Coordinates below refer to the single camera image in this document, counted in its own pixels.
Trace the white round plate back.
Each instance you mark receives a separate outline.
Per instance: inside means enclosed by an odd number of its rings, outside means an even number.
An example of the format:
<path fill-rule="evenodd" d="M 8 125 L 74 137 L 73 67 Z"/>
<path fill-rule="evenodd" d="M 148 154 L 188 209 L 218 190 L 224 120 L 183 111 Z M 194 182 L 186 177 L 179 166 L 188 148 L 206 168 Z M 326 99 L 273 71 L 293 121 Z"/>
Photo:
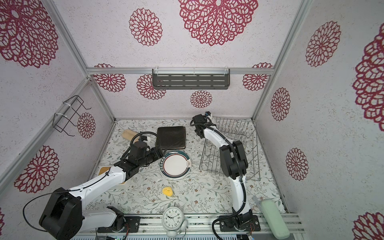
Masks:
<path fill-rule="evenodd" d="M 189 155 L 183 151 L 170 151 L 160 161 L 160 171 L 163 175 L 183 176 L 192 170 Z"/>

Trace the white round plate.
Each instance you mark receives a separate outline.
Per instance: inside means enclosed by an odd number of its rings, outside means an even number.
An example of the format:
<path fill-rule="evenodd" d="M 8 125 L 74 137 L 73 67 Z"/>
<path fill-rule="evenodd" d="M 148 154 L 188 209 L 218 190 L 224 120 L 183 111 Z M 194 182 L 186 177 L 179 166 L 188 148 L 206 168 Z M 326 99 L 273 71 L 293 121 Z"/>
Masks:
<path fill-rule="evenodd" d="M 170 181 L 178 181 L 178 180 L 182 180 L 184 178 L 186 178 L 188 176 L 187 175 L 183 175 L 183 176 L 168 176 L 168 175 L 164 175 L 164 177 L 167 179 L 167 180 L 170 180 Z"/>
<path fill-rule="evenodd" d="M 163 175 L 183 176 L 192 170 L 189 155 L 183 151 L 170 151 L 160 161 L 160 171 Z"/>

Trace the white round plate front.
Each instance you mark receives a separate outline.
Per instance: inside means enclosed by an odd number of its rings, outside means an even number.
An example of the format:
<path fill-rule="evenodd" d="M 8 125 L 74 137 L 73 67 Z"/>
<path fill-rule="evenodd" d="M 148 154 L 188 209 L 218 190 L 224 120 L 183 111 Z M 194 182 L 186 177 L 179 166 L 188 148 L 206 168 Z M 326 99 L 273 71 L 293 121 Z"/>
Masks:
<path fill-rule="evenodd" d="M 178 181 L 178 180 L 182 180 L 184 178 L 186 178 L 188 176 L 187 175 L 183 175 L 183 176 L 168 176 L 168 175 L 164 175 L 164 177 L 167 179 L 167 180 L 170 180 L 170 181 Z"/>

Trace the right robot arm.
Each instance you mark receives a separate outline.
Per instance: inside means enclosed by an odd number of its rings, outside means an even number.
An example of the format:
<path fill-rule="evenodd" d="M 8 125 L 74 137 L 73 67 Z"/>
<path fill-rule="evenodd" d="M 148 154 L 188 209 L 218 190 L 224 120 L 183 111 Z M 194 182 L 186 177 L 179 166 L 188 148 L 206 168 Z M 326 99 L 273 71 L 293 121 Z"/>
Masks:
<path fill-rule="evenodd" d="M 190 122 L 196 134 L 210 141 L 220 156 L 221 170 L 230 180 L 233 196 L 233 215 L 244 215 L 250 210 L 247 202 L 246 174 L 249 166 L 244 145 L 241 141 L 233 141 L 221 133 L 212 122 L 207 112 L 196 115 Z"/>

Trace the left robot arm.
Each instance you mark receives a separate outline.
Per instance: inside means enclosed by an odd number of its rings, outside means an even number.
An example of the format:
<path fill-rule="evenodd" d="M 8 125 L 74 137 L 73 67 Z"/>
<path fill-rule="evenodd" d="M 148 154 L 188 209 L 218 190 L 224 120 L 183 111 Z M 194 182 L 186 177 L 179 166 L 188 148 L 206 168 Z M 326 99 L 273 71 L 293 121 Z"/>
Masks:
<path fill-rule="evenodd" d="M 150 148 L 143 141 L 131 144 L 120 161 L 103 175 L 68 190 L 56 189 L 40 217 L 39 225 L 57 240 L 70 240 L 77 233 L 90 229 L 123 230 L 126 220 L 117 208 L 109 206 L 103 210 L 87 211 L 86 207 L 102 193 L 129 180 L 140 168 L 163 157 L 164 152 L 159 147 Z"/>

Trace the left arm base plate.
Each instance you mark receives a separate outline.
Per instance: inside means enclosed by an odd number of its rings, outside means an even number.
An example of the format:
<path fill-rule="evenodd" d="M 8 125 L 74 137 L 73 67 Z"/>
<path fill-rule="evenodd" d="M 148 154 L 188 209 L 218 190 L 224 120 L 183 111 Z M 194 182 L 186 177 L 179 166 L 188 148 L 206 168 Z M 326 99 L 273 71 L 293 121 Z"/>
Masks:
<path fill-rule="evenodd" d="M 124 216 L 118 217 L 118 220 L 110 227 L 97 229 L 97 233 L 137 233 L 139 231 L 141 217 Z"/>

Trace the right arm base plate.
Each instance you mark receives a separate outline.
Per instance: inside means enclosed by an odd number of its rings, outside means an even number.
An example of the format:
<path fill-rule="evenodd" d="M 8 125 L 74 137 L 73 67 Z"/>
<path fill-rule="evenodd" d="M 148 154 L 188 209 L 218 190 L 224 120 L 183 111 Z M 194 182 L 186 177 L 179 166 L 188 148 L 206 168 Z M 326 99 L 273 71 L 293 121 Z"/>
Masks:
<path fill-rule="evenodd" d="M 244 214 L 228 219 L 224 219 L 224 217 L 219 217 L 221 232 L 259 232 L 261 230 L 259 219 L 256 215 Z"/>

